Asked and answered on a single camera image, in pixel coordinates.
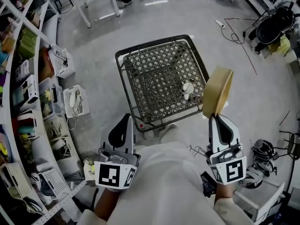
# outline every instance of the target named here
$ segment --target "white shirt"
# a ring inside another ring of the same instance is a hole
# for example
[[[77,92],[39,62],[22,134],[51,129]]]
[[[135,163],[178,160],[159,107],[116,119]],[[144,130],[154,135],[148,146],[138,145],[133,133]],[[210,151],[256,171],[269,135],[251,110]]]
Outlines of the white shirt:
[[[179,142],[141,149],[140,165],[109,220],[85,210],[78,225],[252,225],[232,199],[212,207],[203,195],[200,171]]]

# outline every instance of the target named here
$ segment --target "gray concrete floor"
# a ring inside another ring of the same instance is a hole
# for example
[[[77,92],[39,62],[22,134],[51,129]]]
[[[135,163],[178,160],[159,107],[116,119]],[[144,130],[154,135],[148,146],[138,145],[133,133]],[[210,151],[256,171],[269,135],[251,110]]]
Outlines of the gray concrete floor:
[[[114,58],[118,50],[144,42],[188,34],[192,37],[209,72],[216,66],[234,71],[228,106],[222,114],[237,124],[244,153],[251,162],[251,144],[266,139],[283,146],[279,130],[296,132],[295,115],[299,110],[299,96],[295,79],[279,55],[267,59],[257,57],[245,42],[243,47],[226,40],[211,16],[226,25],[225,35],[231,28],[242,37],[242,31],[258,16],[245,0],[168,0],[167,3],[145,6],[157,0],[133,0],[120,17],[100,17],[113,12],[110,0],[97,0],[85,12],[92,27],[87,28],[73,8],[62,15],[58,25],[58,45],[73,55],[76,73],[61,81],[63,87],[79,84],[88,93],[90,114],[78,118],[72,136],[79,154],[96,152],[100,147],[101,132],[113,119],[129,112]],[[289,112],[285,121],[281,120]],[[177,123],[186,145],[208,144],[208,120],[202,114]],[[291,160],[281,157],[276,161],[278,175],[270,179],[286,182]]]

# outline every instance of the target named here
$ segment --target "white cup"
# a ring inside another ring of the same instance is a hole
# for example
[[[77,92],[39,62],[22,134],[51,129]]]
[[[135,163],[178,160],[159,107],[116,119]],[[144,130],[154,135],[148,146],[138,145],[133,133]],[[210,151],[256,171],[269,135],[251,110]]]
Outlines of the white cup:
[[[191,82],[186,82],[181,87],[181,93],[183,94],[184,100],[188,100],[188,97],[194,91],[194,86]]]

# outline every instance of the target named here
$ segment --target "cable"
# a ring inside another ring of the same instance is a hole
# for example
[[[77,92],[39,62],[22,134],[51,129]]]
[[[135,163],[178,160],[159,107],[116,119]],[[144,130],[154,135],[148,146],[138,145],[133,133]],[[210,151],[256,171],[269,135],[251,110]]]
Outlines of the cable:
[[[75,120],[75,125],[74,125],[74,127],[70,128],[70,127],[69,127],[69,123],[68,123],[68,122],[69,122],[69,118],[67,118],[67,127],[68,127],[69,130],[75,129],[75,127],[76,127],[76,125],[77,125],[77,120],[76,120],[76,118],[74,118],[74,117],[71,117],[71,118],[73,118],[73,119]]]
[[[68,4],[68,5],[64,6],[64,7],[62,7],[60,10],[62,10],[63,8],[66,8],[67,6],[70,6],[70,5],[72,5],[72,4],[70,3],[70,4]],[[73,5],[72,5],[72,7],[71,7],[67,12],[64,12],[64,13],[61,12],[60,14],[68,13],[69,11],[72,10],[72,8],[73,8]]]
[[[246,37],[246,31],[247,31],[248,29],[252,28],[252,27],[254,27],[254,26],[251,26],[251,27],[247,28],[245,31],[243,31],[243,38],[244,38],[243,42],[240,41],[239,36],[238,36],[235,32],[233,32],[233,33],[231,34],[232,40],[229,39],[229,38],[227,38],[227,37],[224,35],[224,33],[223,33],[223,28],[224,28],[224,27],[221,27],[221,32],[222,32],[223,37],[225,37],[228,41],[235,42],[235,43],[237,43],[237,44],[244,44],[244,43],[245,43],[245,37]]]

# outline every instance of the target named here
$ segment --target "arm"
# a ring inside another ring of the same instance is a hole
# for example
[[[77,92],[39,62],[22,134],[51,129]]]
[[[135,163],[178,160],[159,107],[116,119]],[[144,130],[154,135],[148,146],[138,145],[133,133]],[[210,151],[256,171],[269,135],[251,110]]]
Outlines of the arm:
[[[108,221],[114,208],[116,207],[120,194],[120,191],[112,192],[106,188],[97,202],[94,210],[94,213],[97,215],[97,217]]]
[[[214,210],[227,225],[253,225],[251,219],[233,202],[234,185],[217,185]]]
[[[120,193],[120,191],[112,192],[106,188],[97,202],[94,212],[86,209],[77,225],[106,225],[116,207]]]

